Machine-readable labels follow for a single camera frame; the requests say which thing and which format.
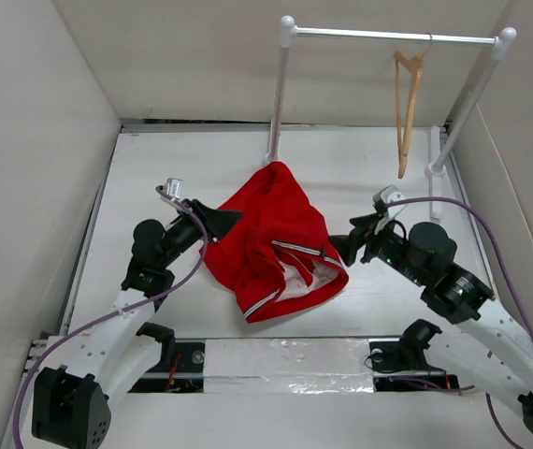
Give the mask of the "red trousers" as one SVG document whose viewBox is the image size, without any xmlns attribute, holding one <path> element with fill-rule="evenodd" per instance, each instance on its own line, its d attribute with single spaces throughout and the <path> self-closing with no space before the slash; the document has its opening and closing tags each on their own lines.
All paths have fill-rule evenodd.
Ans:
<svg viewBox="0 0 533 449">
<path fill-rule="evenodd" d="M 246 322 L 320 306 L 347 285 L 323 215 L 284 163 L 256 171 L 221 208 L 243 217 L 209 245 L 205 264 L 235 294 Z"/>
</svg>

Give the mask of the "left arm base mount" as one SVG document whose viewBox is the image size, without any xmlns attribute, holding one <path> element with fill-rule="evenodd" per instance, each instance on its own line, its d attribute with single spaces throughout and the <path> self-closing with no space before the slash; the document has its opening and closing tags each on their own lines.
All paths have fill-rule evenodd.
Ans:
<svg viewBox="0 0 533 449">
<path fill-rule="evenodd" d="M 138 336 L 152 337 L 161 344 L 157 365 L 146 371 L 130 393 L 202 393 L 204 391 L 205 340 L 178 339 L 173 329 L 145 324 Z"/>
</svg>

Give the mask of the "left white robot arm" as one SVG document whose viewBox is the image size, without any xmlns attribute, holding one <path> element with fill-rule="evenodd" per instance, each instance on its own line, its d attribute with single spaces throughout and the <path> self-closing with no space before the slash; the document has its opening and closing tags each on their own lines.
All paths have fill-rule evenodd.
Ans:
<svg viewBox="0 0 533 449">
<path fill-rule="evenodd" d="M 112 410 L 150 369 L 175 362 L 172 329 L 152 317 L 183 285 L 169 266 L 197 242 L 224 238 L 241 220 L 235 210 L 200 201 L 173 204 L 169 225 L 148 219 L 133 232 L 131 259 L 110 311 L 85 326 L 88 337 L 59 368 L 44 368 L 34 383 L 34 437 L 63 448 L 97 448 L 108 435 Z"/>
</svg>

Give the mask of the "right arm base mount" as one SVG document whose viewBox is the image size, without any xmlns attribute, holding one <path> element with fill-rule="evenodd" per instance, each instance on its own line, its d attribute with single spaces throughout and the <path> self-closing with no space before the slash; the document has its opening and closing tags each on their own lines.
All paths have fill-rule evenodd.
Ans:
<svg viewBox="0 0 533 449">
<path fill-rule="evenodd" d="M 423 319 L 408 326 L 399 337 L 369 341 L 364 366 L 373 374 L 376 392 L 463 393 L 475 389 L 461 385 L 455 375 L 434 368 L 425 359 L 429 342 L 441 329 Z"/>
</svg>

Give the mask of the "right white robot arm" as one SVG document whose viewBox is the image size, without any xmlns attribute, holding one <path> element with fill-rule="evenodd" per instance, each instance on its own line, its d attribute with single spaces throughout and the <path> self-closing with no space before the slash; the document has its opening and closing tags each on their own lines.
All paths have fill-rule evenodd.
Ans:
<svg viewBox="0 0 533 449">
<path fill-rule="evenodd" d="M 398 235 L 398 222 L 378 214 L 350 220 L 351 232 L 330 237 L 345 265 L 377 258 L 421 287 L 436 315 L 476 340 L 472 353 L 438 326 L 418 319 L 399 339 L 399 356 L 410 368 L 448 369 L 521 416 L 533 434 L 533 337 L 476 275 L 454 262 L 457 245 L 435 223 L 420 222 Z"/>
</svg>

